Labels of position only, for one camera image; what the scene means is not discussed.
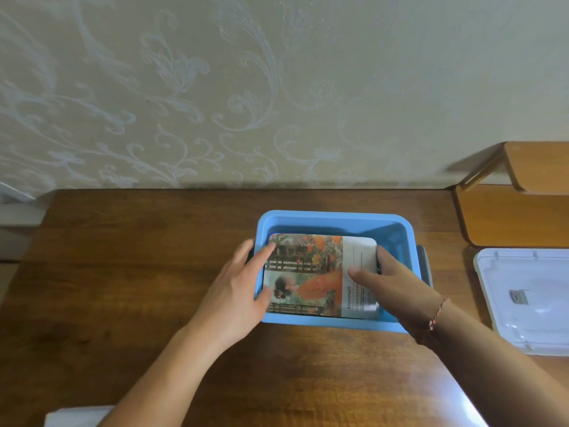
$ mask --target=blue plastic basin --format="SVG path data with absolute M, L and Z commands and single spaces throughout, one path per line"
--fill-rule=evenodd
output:
M 274 233 L 373 238 L 378 245 L 385 247 L 397 260 L 421 278 L 413 228 L 406 219 L 395 214 L 268 211 L 261 216 L 257 225 L 255 253 L 268 243 L 268 238 Z M 255 296 L 259 294 L 262 287 L 263 271 L 257 276 Z M 378 320 L 265 313 L 263 322 L 406 332 L 397 319 L 386 311 L 381 312 Z

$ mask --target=beige wall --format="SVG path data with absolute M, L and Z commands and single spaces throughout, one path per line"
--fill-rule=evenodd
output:
M 0 182 L 31 196 L 448 186 L 492 144 L 567 138 L 568 11 L 569 0 L 2 0 Z

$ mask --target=red string bracelet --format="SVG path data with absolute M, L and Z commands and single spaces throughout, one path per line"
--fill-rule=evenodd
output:
M 447 301 L 451 301 L 451 299 L 450 299 L 450 298 L 445 299 L 445 300 L 440 304 L 440 307 L 439 307 L 439 309 L 437 310 L 437 313 L 435 313 L 435 317 L 432 318 L 432 319 L 429 321 L 429 331 L 432 331 L 432 330 L 435 329 L 435 323 L 437 322 L 437 318 L 439 317 L 440 311 L 443 309 L 443 306 L 447 303 Z

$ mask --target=white cloth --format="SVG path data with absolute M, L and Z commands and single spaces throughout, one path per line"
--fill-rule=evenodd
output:
M 59 409 L 46 416 L 44 427 L 96 427 L 114 406 Z

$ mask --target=white plastic lid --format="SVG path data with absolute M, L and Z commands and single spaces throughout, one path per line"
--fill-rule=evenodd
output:
M 528 354 L 569 356 L 569 249 L 484 249 L 474 268 L 498 334 Z

